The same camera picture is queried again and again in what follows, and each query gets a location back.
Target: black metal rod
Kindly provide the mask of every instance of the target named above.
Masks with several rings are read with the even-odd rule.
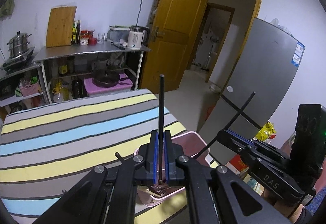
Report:
[[[118,160],[120,160],[120,161],[121,161],[121,163],[123,163],[123,162],[124,162],[124,158],[123,158],[123,157],[121,157],[121,155],[119,154],[119,152],[115,152],[115,156],[118,158]]]
[[[239,115],[243,112],[245,107],[249,104],[249,102],[252,100],[252,98],[255,96],[255,92],[253,91],[252,94],[249,96],[249,98],[246,100],[246,102],[242,105],[242,107],[239,109],[239,111],[233,116],[233,118],[228,122],[228,124],[222,129],[222,130],[228,130],[230,126],[234,123],[234,121],[239,117]],[[193,158],[197,159],[200,155],[202,155],[208,148],[215,143],[217,140],[217,135],[209,142],[201,151],[199,151]]]
[[[163,133],[164,133],[164,75],[160,75],[160,87],[159,87],[159,185],[162,184]]]

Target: gray refrigerator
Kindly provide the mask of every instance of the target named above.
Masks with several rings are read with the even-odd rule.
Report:
[[[213,111],[200,129],[208,143],[245,103],[256,94],[230,130],[252,139],[269,120],[289,89],[298,70],[304,45],[274,25],[254,19],[240,59]],[[223,164],[235,153],[215,142],[210,153]]]

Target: pink plastic bin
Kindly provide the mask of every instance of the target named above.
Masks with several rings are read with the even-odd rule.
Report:
[[[41,90],[39,81],[37,81],[35,84],[28,84],[25,87],[20,87],[21,93],[24,97],[29,96],[29,95],[33,95],[36,93],[39,93]]]
[[[126,74],[120,74],[120,78],[126,78],[128,77]],[[84,86],[87,91],[88,97],[96,97],[100,95],[106,95],[106,94],[115,94],[119,92],[128,91],[131,89],[133,83],[130,79],[126,79],[123,81],[119,81],[117,85],[111,88],[101,88],[96,86],[93,83],[93,78],[84,79]]]
[[[189,157],[193,157],[194,155],[196,155],[203,147],[206,146],[205,141],[200,137],[199,134],[197,134],[194,131],[189,131],[186,132],[184,134],[175,136],[174,138],[172,138],[172,142],[178,145],[181,145],[185,155],[189,156]],[[134,152],[134,155],[138,154],[138,150],[136,149]],[[200,157],[197,159],[199,161],[200,164],[205,165],[205,166],[209,166],[209,162],[206,160],[206,156],[209,153],[209,149],[206,150],[202,155],[200,155]],[[170,194],[167,194],[165,197],[162,198],[157,198],[154,197],[152,195],[149,195],[145,192],[143,192],[140,189],[137,189],[137,194],[139,196],[139,199],[141,200],[141,202],[149,207],[152,206],[156,206],[160,203],[162,203],[165,199],[180,193],[182,191],[184,191],[184,187],[175,190],[174,188],[168,189],[167,192],[171,192]]]

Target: wooden door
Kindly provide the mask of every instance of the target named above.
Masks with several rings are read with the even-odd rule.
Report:
[[[159,92],[159,75],[165,91],[179,87],[208,0],[160,0],[141,77],[141,88]]]

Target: hand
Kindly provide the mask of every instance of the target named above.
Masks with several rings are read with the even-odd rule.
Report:
[[[287,206],[283,201],[277,200],[269,191],[266,189],[264,190],[263,194],[261,195],[263,199],[265,199],[269,204],[274,206],[275,209],[277,209],[284,217],[288,218],[295,206]],[[292,223],[295,223],[298,218],[300,217],[300,214],[303,210],[304,206],[302,204],[299,205],[299,207],[296,209],[296,211],[292,214],[292,216],[289,218],[289,220]]]

